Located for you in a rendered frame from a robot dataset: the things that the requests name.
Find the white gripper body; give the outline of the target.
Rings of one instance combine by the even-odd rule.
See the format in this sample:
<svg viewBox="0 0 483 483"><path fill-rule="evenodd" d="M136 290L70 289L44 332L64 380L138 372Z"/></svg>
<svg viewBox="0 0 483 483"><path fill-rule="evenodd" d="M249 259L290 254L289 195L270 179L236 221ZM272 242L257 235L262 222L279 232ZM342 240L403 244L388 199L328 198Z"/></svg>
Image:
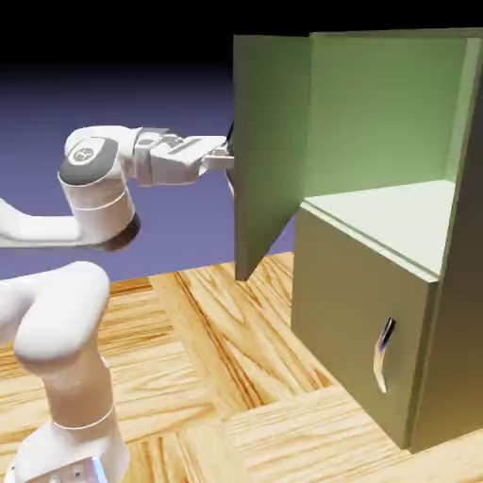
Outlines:
<svg viewBox="0 0 483 483"><path fill-rule="evenodd" d="M190 136L172 147L167 138L149 151L153 185L184 185L195 182L203 156L225 147L224 136Z"/></svg>

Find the green cabinet door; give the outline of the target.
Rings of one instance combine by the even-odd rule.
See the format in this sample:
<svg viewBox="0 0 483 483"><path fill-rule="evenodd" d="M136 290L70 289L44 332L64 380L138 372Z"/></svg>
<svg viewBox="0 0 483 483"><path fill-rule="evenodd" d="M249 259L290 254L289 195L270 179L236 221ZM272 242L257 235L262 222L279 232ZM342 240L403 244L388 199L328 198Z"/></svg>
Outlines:
<svg viewBox="0 0 483 483"><path fill-rule="evenodd" d="M409 446L437 279L302 206L295 218L291 329L401 448ZM382 393L373 372L387 320Z"/></svg>
<svg viewBox="0 0 483 483"><path fill-rule="evenodd" d="M235 277L247 280L304 193L310 39L233 42Z"/></svg>

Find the green cabinet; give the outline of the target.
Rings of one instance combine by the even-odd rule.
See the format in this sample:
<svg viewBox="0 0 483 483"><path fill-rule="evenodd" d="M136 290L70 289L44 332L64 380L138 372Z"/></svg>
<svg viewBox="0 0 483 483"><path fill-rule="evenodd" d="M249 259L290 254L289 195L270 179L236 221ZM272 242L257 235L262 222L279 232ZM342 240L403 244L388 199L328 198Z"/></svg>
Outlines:
<svg viewBox="0 0 483 483"><path fill-rule="evenodd" d="M438 281L403 449L483 428L483 28L316 34L310 87L301 207Z"/></svg>

